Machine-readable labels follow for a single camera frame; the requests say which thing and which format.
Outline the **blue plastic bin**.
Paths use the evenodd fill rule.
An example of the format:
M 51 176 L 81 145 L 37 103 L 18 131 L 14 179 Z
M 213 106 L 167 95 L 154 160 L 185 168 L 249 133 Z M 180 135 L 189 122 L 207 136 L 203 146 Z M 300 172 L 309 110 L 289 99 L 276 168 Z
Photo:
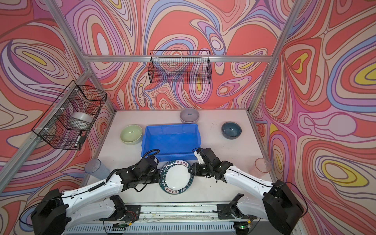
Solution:
M 143 156 L 150 150 L 158 149 L 156 155 L 161 162 L 174 160 L 196 160 L 193 150 L 201 146 L 197 124 L 150 125 L 145 129 L 142 140 Z

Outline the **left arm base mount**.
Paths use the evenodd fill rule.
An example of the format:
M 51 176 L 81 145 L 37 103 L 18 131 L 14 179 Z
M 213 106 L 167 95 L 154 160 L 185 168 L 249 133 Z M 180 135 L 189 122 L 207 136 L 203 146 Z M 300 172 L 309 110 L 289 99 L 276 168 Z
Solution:
M 125 205 L 116 209 L 115 212 L 108 218 L 101 218 L 100 221 L 125 221 L 135 222 L 139 220 L 141 212 L 141 205 Z

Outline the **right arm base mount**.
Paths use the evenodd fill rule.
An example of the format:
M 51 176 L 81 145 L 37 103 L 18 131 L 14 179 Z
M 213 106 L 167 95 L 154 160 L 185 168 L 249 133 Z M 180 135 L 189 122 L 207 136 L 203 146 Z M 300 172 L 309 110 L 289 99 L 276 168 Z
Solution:
M 217 204 L 217 208 L 216 210 L 213 210 L 213 212 L 218 215 L 220 220 L 247 219 L 253 221 L 254 219 L 257 219 L 256 216 L 243 214 L 236 206 L 230 204 Z

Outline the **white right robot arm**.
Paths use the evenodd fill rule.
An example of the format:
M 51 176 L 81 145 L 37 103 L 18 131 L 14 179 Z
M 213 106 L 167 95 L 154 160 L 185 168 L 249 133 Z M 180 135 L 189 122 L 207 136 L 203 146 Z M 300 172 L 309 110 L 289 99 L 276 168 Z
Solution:
M 210 148 L 193 150 L 197 162 L 188 172 L 194 177 L 213 178 L 236 186 L 252 195 L 237 194 L 228 204 L 219 204 L 219 219 L 242 219 L 255 216 L 267 219 L 281 234 L 290 235 L 304 215 L 304 208 L 287 184 L 281 180 L 264 181 L 250 175 L 228 161 L 221 161 Z

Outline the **green rimmed lettered plate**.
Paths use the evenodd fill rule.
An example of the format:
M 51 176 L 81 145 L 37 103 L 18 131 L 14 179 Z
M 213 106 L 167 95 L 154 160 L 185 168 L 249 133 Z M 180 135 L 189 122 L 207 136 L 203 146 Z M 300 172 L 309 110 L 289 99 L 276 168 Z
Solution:
M 161 189 L 172 195 L 182 194 L 193 184 L 194 176 L 189 173 L 191 165 L 183 160 L 166 163 L 160 171 Z

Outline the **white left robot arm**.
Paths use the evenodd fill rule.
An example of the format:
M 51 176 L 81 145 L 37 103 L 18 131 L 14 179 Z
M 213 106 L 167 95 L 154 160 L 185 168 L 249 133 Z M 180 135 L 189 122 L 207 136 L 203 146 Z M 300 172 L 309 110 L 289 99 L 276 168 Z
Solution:
M 119 194 L 138 185 L 146 187 L 159 181 L 159 160 L 142 157 L 127 168 L 114 169 L 104 180 L 72 191 L 52 190 L 31 213 L 36 235 L 61 235 L 66 229 L 94 220 L 131 220 L 137 217 L 125 206 Z

